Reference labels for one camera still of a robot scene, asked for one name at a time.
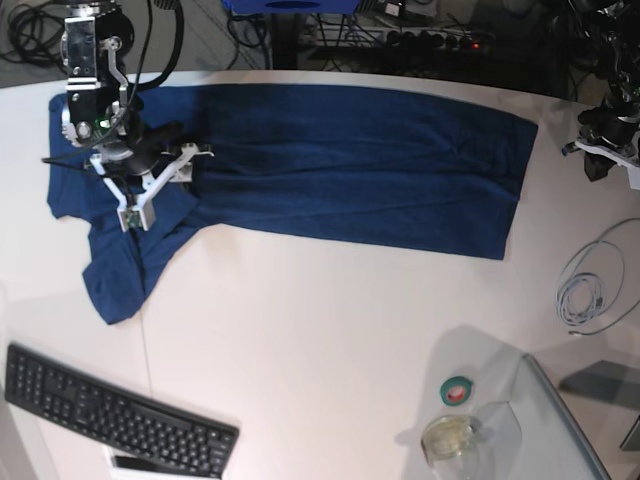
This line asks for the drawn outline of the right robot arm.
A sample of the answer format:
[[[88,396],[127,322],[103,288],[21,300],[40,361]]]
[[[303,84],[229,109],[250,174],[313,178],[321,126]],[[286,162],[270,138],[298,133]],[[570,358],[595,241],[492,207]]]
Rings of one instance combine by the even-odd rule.
[[[95,150],[107,175],[155,177],[165,174],[178,181],[187,160],[172,143],[182,126],[169,122],[158,128],[140,118],[139,95],[164,83],[175,69],[184,40],[184,12],[179,1],[148,1],[148,26],[130,80],[124,58],[135,40],[134,26],[117,1],[66,1],[60,50],[67,69],[66,103],[62,133],[79,153]],[[174,41],[169,60],[153,80],[141,80],[150,45],[154,9],[171,12],[175,18]]]

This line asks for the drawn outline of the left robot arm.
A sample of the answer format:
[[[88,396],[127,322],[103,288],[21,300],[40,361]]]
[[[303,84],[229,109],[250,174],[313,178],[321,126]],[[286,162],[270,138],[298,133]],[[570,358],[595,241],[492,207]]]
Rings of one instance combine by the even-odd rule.
[[[600,104],[577,118],[575,140],[562,154],[583,155],[591,182],[619,166],[630,187],[639,188],[639,3],[637,1],[561,1],[561,22],[569,67],[604,81]]]

